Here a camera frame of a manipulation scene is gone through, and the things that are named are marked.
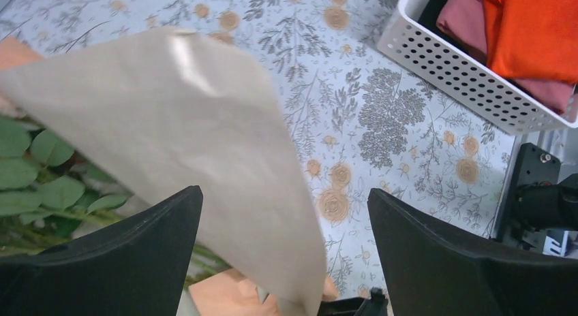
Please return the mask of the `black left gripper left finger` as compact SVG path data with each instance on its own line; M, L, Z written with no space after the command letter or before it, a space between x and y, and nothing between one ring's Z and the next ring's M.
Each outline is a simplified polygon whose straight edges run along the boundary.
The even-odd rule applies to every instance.
M2 315L175 315L203 194L189 186L98 231L1 259Z

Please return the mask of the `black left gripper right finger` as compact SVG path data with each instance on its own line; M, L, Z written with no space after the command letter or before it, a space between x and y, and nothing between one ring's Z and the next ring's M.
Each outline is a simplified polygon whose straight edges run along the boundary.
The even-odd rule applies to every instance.
M367 207L394 314L577 314L576 260L477 236L381 189Z

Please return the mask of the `pile of fake flowers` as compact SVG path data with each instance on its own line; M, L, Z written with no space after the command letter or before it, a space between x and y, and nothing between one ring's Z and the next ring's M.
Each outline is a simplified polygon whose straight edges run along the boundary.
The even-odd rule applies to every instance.
M1 256L33 255L148 205L1 98Z

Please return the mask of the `peach wrapping paper sheet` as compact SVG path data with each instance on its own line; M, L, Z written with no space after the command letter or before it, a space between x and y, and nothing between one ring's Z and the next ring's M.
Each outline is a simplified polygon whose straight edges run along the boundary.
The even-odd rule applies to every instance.
M150 205L198 185L200 243L276 296L282 315L318 312L324 239L253 56L159 27L11 67L1 93Z

